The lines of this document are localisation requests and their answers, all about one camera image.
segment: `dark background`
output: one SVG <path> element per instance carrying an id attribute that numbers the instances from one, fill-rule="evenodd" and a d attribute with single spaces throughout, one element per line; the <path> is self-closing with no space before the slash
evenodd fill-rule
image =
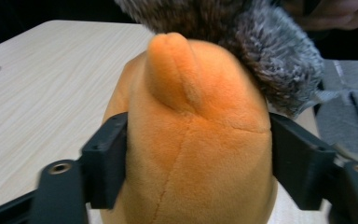
<path id="1" fill-rule="evenodd" d="M 51 20 L 134 22 L 114 0 L 0 0 L 0 43 Z M 358 60 L 358 29 L 315 43 L 325 59 Z"/>

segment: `gray floor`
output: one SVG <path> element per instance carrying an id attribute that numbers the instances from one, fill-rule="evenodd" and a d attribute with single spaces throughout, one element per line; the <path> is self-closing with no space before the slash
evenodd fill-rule
<path id="1" fill-rule="evenodd" d="M 316 119 L 322 139 L 358 153 L 358 114 L 350 91 L 358 91 L 358 62 L 325 61 L 326 90 L 340 91 L 340 97 L 320 107 Z"/>

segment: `hand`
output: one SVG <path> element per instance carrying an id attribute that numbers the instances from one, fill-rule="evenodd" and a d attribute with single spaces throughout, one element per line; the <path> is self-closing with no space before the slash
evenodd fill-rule
<path id="1" fill-rule="evenodd" d="M 358 28 L 358 0 L 321 0 L 308 15 L 303 15 L 304 0 L 283 0 L 283 7 L 307 31 Z"/>

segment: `table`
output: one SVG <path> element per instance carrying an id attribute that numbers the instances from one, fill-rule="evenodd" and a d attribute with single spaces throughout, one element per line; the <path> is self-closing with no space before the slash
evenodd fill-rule
<path id="1" fill-rule="evenodd" d="M 33 190 L 44 166 L 79 157 L 124 64 L 152 36 L 139 24 L 49 21 L 0 44 L 0 204 Z M 310 110 L 299 120 L 317 133 Z M 269 223 L 325 220 L 296 209 L 280 187 Z"/>

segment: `fluffy gray fur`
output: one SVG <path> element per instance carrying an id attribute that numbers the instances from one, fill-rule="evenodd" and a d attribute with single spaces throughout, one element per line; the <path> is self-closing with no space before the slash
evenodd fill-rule
<path id="1" fill-rule="evenodd" d="M 318 94 L 324 72 L 307 35 L 269 0 L 116 0 L 156 33 L 219 44 L 255 74 L 270 103 L 295 118 Z"/>

